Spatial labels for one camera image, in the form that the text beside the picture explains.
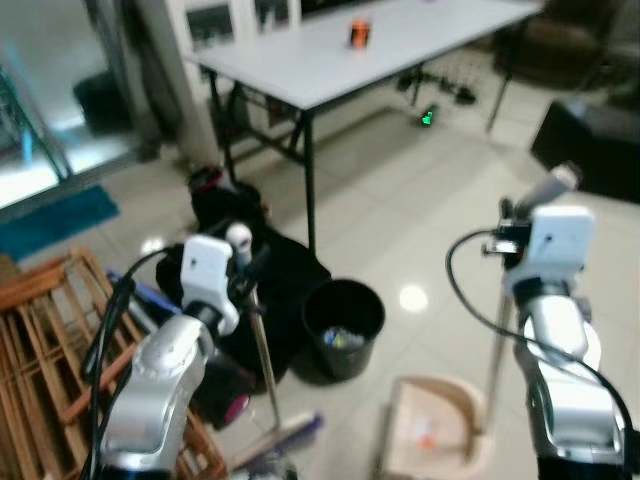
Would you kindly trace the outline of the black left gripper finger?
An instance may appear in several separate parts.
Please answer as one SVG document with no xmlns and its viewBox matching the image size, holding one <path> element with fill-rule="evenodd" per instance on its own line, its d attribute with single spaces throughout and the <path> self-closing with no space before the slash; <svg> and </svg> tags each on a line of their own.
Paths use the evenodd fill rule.
<svg viewBox="0 0 640 480">
<path fill-rule="evenodd" d="M 262 274 L 270 264 L 271 247 L 264 244 L 260 250 L 252 246 L 239 251 L 239 292 L 250 293 L 261 282 Z"/>
</svg>

